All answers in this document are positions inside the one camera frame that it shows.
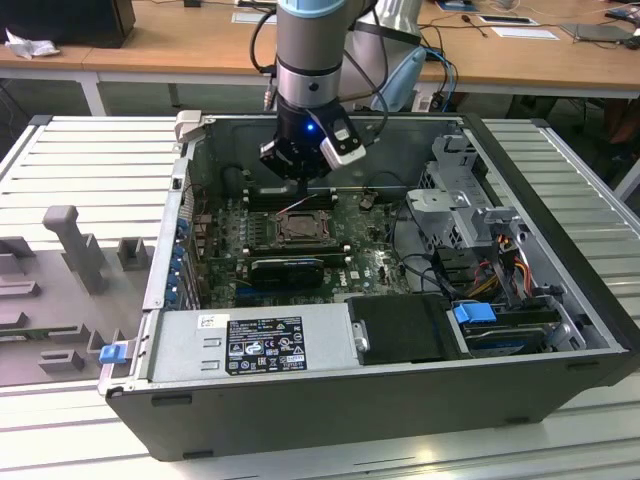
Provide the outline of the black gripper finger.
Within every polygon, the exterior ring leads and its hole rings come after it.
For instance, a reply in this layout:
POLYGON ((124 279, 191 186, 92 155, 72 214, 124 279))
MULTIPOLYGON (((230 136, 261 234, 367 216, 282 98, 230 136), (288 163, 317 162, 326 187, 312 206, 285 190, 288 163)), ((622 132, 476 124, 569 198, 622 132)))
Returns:
POLYGON ((330 172, 331 168, 322 152, 318 149, 311 149, 302 162, 301 195, 306 196, 309 184, 324 178, 330 172))
POLYGON ((290 194, 302 195, 302 157, 289 141, 270 141, 259 147, 259 159, 271 172, 284 181, 290 194))

